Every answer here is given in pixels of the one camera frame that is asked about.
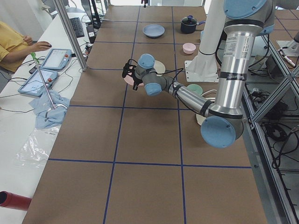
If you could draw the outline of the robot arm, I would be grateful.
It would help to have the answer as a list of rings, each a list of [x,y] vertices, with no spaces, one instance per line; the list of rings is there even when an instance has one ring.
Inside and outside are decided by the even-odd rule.
[[[274,0],[213,0],[211,2],[199,52],[187,71],[205,75],[216,56],[222,33],[227,35],[220,72],[216,73],[218,90],[215,101],[188,90],[174,78],[158,76],[155,59],[140,56],[137,65],[125,65],[122,76],[131,76],[136,90],[143,84],[149,96],[166,91],[187,108],[205,118],[201,135],[216,148],[232,145],[243,133],[240,103],[249,61],[256,36],[272,29],[276,2]]]

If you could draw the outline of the person's hand on mouse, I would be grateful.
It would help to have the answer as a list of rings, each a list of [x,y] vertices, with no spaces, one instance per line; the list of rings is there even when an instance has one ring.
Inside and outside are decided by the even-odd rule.
[[[45,51],[51,47],[52,45],[46,41],[36,42],[32,45],[33,52]]]

